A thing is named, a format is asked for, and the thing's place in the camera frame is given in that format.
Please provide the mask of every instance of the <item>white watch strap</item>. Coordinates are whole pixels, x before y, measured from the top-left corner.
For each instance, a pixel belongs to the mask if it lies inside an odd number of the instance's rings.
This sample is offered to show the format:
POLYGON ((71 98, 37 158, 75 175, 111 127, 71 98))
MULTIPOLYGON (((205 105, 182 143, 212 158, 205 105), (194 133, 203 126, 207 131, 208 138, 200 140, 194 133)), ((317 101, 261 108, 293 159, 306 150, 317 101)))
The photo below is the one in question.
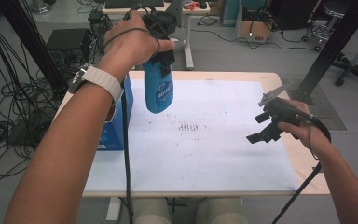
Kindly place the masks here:
POLYGON ((90 66, 82 78, 109 91, 113 97, 114 104, 120 100, 120 97, 123 94, 123 90, 121 89, 118 80, 114 76, 101 69, 90 66))

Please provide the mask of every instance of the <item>white desk leg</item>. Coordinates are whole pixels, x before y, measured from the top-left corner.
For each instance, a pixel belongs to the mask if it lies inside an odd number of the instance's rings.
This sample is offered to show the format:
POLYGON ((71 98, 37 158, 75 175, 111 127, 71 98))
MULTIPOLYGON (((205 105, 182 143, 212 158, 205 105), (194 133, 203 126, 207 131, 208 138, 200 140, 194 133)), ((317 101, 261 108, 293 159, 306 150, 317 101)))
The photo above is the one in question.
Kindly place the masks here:
POLYGON ((186 39, 185 39, 185 58, 186 58, 186 68, 187 70, 193 70, 193 56, 191 56, 190 48, 190 25, 191 25, 191 15, 186 15, 186 39))
POLYGON ((119 198, 110 198, 109 208, 107 209, 107 223, 117 223, 120 215, 121 201, 119 198))

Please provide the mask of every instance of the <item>blue box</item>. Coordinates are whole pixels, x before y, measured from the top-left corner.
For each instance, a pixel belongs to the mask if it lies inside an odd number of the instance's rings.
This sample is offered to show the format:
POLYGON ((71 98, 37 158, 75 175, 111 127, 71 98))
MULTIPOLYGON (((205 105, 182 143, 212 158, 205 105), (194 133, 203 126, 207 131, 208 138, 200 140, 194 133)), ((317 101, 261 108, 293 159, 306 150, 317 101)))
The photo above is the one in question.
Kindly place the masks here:
MULTIPOLYGON (((248 10, 257 11, 264 6, 265 0, 241 0, 242 5, 247 7, 248 10)), ((220 17, 222 26, 234 27, 237 22, 237 16, 240 5, 240 0, 225 0, 223 4, 223 13, 220 17)))
MULTIPOLYGON (((127 124, 130 124, 130 117, 133 104, 133 95, 130 77, 124 79, 124 89, 127 99, 127 124)), ((119 151, 124 150, 124 134, 123 134, 123 105, 121 100, 117 103, 114 114, 113 108, 109 111, 107 121, 103 126, 100 142, 98 144, 99 151, 119 151)))

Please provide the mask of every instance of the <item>stool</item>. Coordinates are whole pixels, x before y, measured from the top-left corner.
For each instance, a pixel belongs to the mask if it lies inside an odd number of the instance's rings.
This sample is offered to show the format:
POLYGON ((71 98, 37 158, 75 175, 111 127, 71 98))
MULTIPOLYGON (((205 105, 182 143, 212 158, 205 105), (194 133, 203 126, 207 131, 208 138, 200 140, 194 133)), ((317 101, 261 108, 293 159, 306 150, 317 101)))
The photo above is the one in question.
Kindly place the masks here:
POLYGON ((319 38, 318 44, 314 47, 315 51, 320 51, 322 41, 328 40, 330 35, 334 33, 334 25, 338 19, 342 19, 348 11, 351 4, 343 2, 328 2, 324 4, 324 12, 331 16, 332 19, 326 25, 314 26, 313 21, 309 21, 309 28, 307 33, 303 36, 304 41, 308 41, 308 33, 311 32, 312 36, 319 38))

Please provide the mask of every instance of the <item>hand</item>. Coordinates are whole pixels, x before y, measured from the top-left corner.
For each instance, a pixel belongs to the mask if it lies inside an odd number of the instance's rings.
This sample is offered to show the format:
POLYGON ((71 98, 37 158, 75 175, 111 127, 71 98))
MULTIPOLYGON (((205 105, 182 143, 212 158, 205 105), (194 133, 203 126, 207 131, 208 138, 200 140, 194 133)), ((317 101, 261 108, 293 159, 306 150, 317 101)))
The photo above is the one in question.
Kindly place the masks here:
MULTIPOLYGON (((108 41, 115 35, 119 35, 132 28, 142 28, 146 30, 144 21, 140 14, 133 10, 130 13, 130 19, 120 21, 117 26, 106 32, 104 40, 108 41)), ((116 53, 127 57, 132 66, 145 63, 157 51, 167 51, 174 49, 175 44, 170 40, 157 40, 149 33, 134 30, 124 35, 120 35, 105 47, 105 54, 116 53)))
MULTIPOLYGON (((295 109, 310 114, 310 108, 307 104, 304 104, 299 101, 284 101, 295 109)), ((291 133, 297 136, 300 139, 301 143, 309 150, 311 150, 317 157, 319 157, 318 155, 320 154, 321 150, 324 149, 326 144, 330 145, 329 140, 324 136, 321 130, 316 127, 310 126, 307 121, 301 117, 298 117, 298 125, 293 125, 286 122, 279 122, 278 128, 280 128, 284 132, 291 133)))

